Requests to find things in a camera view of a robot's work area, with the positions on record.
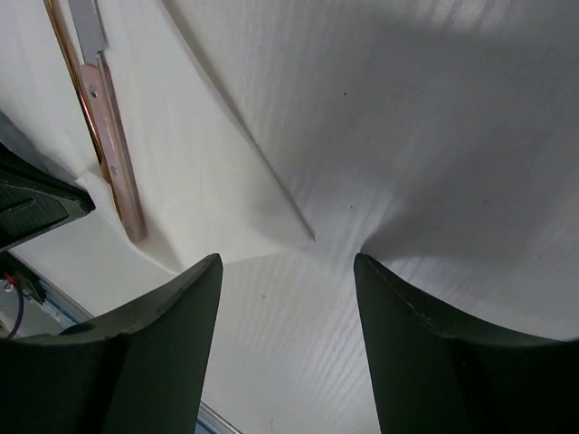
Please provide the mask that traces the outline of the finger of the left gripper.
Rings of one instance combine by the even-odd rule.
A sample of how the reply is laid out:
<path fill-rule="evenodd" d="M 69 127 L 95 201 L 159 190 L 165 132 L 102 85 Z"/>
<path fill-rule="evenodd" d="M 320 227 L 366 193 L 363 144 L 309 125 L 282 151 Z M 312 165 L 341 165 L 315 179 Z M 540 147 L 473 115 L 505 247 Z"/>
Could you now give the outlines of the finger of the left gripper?
<path fill-rule="evenodd" d="M 1 146 L 1 250 L 79 220 L 96 209 L 90 195 Z"/>

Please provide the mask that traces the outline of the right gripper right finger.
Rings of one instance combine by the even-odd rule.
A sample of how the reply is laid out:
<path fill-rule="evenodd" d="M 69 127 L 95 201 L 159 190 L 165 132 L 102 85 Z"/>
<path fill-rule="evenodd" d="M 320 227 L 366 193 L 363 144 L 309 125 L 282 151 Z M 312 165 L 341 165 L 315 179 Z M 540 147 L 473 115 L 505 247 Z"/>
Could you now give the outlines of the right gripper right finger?
<path fill-rule="evenodd" d="M 384 433 L 575 433 L 578 343 L 465 313 L 369 255 L 356 299 Z"/>

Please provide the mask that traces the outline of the gold fork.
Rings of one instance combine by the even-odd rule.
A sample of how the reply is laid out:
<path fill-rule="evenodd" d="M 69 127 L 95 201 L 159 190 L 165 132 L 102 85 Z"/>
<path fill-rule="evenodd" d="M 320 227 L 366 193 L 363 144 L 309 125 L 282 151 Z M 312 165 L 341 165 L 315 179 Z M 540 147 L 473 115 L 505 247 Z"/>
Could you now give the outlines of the gold fork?
<path fill-rule="evenodd" d="M 60 51 L 65 62 L 67 71 L 71 78 L 77 100 L 81 107 L 81 112 L 89 131 L 90 140 L 94 147 L 98 159 L 101 174 L 111 188 L 111 195 L 116 211 L 119 212 L 119 203 L 112 185 L 109 167 L 103 152 L 100 134 L 97 129 L 96 119 L 92 113 L 92 107 L 85 89 L 85 83 L 81 75 L 81 67 L 78 62 L 76 51 L 73 47 L 70 34 L 68 32 L 64 17 L 58 1 L 43 0 L 46 13 L 48 14 L 54 35 L 59 44 Z"/>

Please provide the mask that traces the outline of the pink handled knife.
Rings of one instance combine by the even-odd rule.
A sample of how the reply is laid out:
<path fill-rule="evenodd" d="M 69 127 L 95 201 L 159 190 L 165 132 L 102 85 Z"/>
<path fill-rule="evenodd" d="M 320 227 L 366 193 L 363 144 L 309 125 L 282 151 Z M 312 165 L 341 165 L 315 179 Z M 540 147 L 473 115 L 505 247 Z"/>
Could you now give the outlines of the pink handled knife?
<path fill-rule="evenodd" d="M 139 243 L 147 236 L 147 226 L 105 57 L 108 41 L 98 3 L 77 0 L 70 1 L 68 5 L 81 47 L 83 84 L 88 92 L 96 129 L 100 136 L 100 145 L 109 170 L 119 218 L 128 238 L 134 243 Z"/>

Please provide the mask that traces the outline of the white paper napkin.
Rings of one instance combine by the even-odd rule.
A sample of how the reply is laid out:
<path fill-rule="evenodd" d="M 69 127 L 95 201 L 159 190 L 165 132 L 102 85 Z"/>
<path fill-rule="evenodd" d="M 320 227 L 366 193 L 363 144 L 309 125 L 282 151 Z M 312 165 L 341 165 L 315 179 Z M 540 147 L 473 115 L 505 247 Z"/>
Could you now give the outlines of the white paper napkin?
<path fill-rule="evenodd" d="M 139 248 L 179 272 L 312 237 L 260 149 L 237 121 L 162 1 L 102 1 L 106 52 L 148 236 Z M 1 110 L 29 139 L 24 154 L 81 178 L 112 209 L 59 44 L 41 1 L 1 4 Z"/>

